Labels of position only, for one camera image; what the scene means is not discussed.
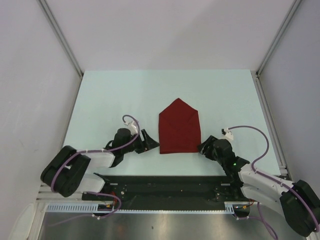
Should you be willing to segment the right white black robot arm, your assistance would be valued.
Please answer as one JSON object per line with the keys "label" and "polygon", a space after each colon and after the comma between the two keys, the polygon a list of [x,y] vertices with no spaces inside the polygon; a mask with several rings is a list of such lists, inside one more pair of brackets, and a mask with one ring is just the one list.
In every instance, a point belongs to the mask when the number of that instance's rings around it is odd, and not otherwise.
{"label": "right white black robot arm", "polygon": [[256,200],[282,215],[300,236],[320,231],[320,199],[307,182],[285,180],[253,168],[248,160],[235,155],[227,139],[210,136],[197,149],[222,167],[230,178],[230,194],[235,200]]}

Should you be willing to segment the dark red cloth napkin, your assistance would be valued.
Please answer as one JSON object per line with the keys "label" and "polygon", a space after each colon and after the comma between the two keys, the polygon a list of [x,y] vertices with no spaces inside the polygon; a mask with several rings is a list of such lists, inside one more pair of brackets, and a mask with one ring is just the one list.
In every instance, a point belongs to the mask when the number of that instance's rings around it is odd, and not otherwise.
{"label": "dark red cloth napkin", "polygon": [[199,112],[180,98],[159,113],[159,153],[197,153],[201,144]]}

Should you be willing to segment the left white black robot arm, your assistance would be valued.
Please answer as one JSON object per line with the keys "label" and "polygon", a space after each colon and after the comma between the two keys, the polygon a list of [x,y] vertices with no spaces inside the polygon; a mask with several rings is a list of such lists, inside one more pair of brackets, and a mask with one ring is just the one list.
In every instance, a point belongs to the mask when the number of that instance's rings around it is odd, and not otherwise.
{"label": "left white black robot arm", "polygon": [[114,168],[123,161],[127,153],[142,154],[159,146],[160,144],[152,139],[145,129],[142,129],[141,133],[133,134],[127,128],[120,128],[113,140],[101,150],[77,152],[70,145],[64,146],[42,171],[40,179],[52,188],[52,192],[66,198],[77,190],[89,164],[94,162],[94,158],[88,154],[106,154],[111,159],[110,166]]}

